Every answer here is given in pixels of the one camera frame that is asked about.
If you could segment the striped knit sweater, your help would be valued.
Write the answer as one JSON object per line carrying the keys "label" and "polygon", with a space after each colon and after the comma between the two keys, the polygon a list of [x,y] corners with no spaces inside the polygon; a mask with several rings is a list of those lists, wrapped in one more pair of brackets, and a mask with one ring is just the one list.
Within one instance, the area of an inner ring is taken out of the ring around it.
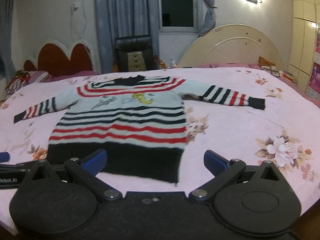
{"label": "striped knit sweater", "polygon": [[177,183],[188,142],[183,99],[265,109],[264,99],[176,77],[135,76],[69,89],[14,116],[14,122],[64,111],[49,140],[47,160],[61,164],[96,150],[104,172]]}

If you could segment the striped pink pillow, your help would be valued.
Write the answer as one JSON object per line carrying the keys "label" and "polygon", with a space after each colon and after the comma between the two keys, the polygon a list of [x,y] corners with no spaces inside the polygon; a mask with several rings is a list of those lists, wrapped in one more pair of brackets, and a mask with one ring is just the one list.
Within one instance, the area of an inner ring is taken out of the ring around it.
{"label": "striped pink pillow", "polygon": [[5,91],[7,95],[16,93],[21,88],[38,82],[45,82],[52,76],[45,71],[25,71],[18,70],[9,84],[6,86]]}

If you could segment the red heart headboard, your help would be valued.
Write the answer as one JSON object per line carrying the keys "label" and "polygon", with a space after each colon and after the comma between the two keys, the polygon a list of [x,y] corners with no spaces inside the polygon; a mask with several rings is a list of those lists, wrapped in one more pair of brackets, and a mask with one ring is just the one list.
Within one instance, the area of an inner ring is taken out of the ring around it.
{"label": "red heart headboard", "polygon": [[84,40],[75,41],[70,48],[56,40],[44,44],[35,58],[26,58],[25,71],[45,71],[53,77],[70,76],[83,71],[96,71],[92,45]]}

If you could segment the orange patterned cloth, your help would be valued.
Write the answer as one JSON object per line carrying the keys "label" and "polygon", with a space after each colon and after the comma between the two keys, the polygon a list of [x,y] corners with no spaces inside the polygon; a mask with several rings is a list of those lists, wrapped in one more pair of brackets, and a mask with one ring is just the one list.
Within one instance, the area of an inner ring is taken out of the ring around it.
{"label": "orange patterned cloth", "polygon": [[292,75],[289,72],[284,72],[282,70],[279,70],[274,62],[268,61],[264,57],[261,57],[261,56],[259,57],[258,65],[261,70],[268,72],[274,77],[283,77],[290,80],[292,83],[298,83],[298,80],[294,75]]}

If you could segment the small white bottle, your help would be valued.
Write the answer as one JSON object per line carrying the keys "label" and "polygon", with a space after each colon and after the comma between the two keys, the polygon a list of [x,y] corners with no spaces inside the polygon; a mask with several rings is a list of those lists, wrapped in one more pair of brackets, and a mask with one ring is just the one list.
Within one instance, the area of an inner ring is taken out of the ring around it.
{"label": "small white bottle", "polygon": [[170,60],[170,68],[176,68],[176,61],[175,61],[175,58],[172,57],[171,60]]}

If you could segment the black leather office chair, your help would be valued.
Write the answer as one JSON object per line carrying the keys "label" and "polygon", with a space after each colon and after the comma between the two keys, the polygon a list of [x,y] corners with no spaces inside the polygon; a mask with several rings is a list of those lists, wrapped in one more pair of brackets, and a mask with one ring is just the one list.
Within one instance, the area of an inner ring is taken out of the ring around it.
{"label": "black leather office chair", "polygon": [[150,35],[120,37],[114,43],[113,72],[141,72],[167,69],[159,56],[153,54]]}

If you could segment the cream arched headboard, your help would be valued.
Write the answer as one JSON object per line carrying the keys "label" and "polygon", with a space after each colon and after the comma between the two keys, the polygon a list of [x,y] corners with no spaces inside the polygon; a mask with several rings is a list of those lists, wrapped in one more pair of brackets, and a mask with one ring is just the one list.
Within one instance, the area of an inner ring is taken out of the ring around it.
{"label": "cream arched headboard", "polygon": [[274,62],[279,70],[285,65],[276,46],[263,32],[245,24],[227,24],[199,37],[183,54],[180,67],[214,63],[258,62],[259,57]]}

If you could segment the grey-blue curtain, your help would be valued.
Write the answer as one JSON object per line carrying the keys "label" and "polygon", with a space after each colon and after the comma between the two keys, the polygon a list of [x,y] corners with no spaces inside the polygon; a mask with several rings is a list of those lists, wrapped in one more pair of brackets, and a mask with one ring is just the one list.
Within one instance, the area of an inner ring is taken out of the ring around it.
{"label": "grey-blue curtain", "polygon": [[150,35],[159,55],[158,0],[94,0],[101,72],[112,72],[117,38]]}

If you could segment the cream wardrobe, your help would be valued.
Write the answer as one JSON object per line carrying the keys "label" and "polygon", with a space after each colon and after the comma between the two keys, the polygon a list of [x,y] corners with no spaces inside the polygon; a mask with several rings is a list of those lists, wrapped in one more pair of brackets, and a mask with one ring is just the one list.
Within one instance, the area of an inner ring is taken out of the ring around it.
{"label": "cream wardrobe", "polygon": [[319,93],[309,87],[319,26],[319,0],[292,2],[293,36],[289,72],[297,78],[297,85],[303,92],[319,99]]}

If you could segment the dark window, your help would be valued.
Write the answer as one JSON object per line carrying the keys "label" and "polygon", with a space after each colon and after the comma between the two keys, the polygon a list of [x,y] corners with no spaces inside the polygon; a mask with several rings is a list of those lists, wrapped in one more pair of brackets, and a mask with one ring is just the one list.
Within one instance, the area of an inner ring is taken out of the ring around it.
{"label": "dark window", "polygon": [[163,27],[193,27],[193,0],[161,0]]}

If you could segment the tied grey curtain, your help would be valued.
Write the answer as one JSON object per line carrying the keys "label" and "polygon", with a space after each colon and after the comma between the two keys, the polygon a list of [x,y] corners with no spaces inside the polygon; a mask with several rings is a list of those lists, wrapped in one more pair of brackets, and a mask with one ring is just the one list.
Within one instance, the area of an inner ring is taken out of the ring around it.
{"label": "tied grey curtain", "polygon": [[206,33],[214,29],[216,26],[215,0],[203,1],[207,7],[207,12],[204,18],[204,23],[199,31],[199,37],[206,35]]}

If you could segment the pink wall poster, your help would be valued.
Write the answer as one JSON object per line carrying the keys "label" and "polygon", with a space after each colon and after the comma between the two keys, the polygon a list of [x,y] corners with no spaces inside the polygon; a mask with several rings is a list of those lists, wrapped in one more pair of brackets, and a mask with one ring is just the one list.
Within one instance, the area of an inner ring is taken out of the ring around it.
{"label": "pink wall poster", "polygon": [[315,53],[313,57],[313,68],[311,72],[309,87],[319,93],[320,89],[320,47],[319,47],[319,26],[317,28],[317,40],[316,40],[316,47],[315,47]]}

